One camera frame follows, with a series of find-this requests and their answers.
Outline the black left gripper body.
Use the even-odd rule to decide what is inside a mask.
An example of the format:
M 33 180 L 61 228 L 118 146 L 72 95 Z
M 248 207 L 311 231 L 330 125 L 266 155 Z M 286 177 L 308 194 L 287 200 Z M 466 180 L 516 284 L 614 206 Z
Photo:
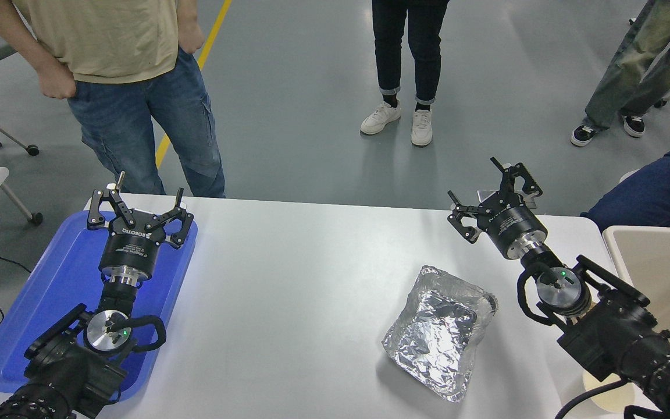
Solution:
M 99 270 L 109 276 L 120 267 L 137 271 L 137 279 L 151 279 L 159 257 L 159 246 L 166 239 L 163 226 L 152 231 L 146 225 L 128 226 L 115 218 L 108 226 L 108 241 L 100 260 Z

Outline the person's left hand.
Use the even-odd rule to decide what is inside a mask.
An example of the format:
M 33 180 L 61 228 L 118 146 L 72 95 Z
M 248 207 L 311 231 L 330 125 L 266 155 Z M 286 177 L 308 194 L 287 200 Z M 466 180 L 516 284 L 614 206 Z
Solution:
M 181 50 L 193 55 L 203 46 L 205 35 L 195 19 L 178 20 L 178 45 Z

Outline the person's right hand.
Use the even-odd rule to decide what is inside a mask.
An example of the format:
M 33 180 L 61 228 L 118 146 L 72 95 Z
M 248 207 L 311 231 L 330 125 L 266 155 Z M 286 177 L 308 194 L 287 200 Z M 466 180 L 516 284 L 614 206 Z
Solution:
M 58 61 L 37 66 L 35 73 L 39 79 L 40 92 L 45 97 L 68 99 L 76 95 L 73 73 Z

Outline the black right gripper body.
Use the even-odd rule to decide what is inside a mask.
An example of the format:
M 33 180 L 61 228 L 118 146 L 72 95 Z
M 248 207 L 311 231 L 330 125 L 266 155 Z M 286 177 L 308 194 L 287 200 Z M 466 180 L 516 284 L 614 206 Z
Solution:
M 517 260 L 545 246 L 548 230 L 527 207 L 523 194 L 494 193 L 480 203 L 491 215 L 479 216 L 478 227 L 505 259 Z

